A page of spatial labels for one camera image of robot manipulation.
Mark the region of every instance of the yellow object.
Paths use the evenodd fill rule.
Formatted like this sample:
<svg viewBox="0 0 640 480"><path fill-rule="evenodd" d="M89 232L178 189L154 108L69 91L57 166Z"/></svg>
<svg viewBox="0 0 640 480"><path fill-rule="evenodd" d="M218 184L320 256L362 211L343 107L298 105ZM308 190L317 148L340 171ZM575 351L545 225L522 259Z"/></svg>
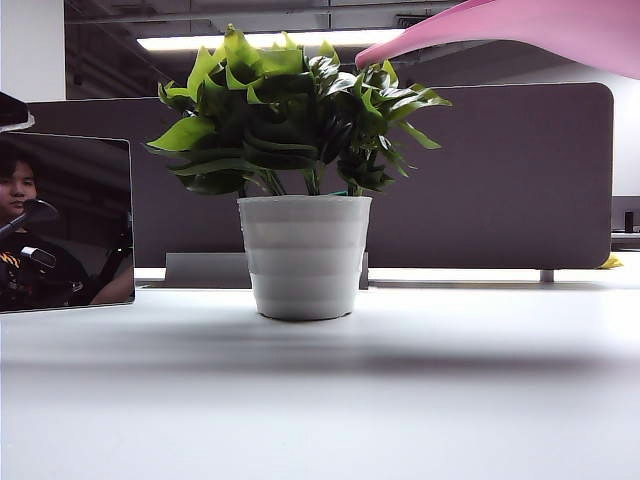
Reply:
<svg viewBox="0 0 640 480"><path fill-rule="evenodd" d="M624 263L620 261L615 253L609 254L607 261L600 265L598 268L601 270L608 270L610 268L623 267Z"/></svg>

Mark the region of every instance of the ceiling light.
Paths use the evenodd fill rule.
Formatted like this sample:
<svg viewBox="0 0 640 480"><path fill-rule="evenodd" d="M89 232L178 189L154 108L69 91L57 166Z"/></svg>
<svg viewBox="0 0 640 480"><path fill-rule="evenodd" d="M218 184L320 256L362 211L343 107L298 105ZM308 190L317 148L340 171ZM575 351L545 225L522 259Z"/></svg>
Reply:
<svg viewBox="0 0 640 480"><path fill-rule="evenodd" d="M400 35L402 29L379 30L333 30L315 32L291 32L289 37L298 45L319 46L324 40L333 46L367 46L386 42ZM247 41L256 48L270 47L275 43L284 45L281 33L248 33ZM198 50L201 46L209 49L222 45L223 35L200 37L139 38L138 43L150 51Z"/></svg>

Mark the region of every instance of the black hair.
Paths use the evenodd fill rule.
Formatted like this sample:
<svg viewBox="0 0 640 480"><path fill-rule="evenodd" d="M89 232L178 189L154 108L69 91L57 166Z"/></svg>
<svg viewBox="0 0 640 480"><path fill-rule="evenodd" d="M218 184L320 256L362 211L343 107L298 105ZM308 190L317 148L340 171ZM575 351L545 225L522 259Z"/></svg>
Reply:
<svg viewBox="0 0 640 480"><path fill-rule="evenodd" d="M39 170L38 159L27 150L17 146L7 138L10 134L0 134L0 177L12 177L18 162L29 165L33 171L34 180Z"/></svg>

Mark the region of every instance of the white flower pot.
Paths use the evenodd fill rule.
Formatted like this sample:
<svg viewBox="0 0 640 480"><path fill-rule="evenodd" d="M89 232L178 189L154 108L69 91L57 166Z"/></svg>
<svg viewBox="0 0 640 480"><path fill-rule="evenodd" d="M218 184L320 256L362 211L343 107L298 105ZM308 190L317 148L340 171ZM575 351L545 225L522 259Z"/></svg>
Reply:
<svg viewBox="0 0 640 480"><path fill-rule="evenodd" d="M370 197L284 195L238 205L260 313L320 320L353 310Z"/></svg>

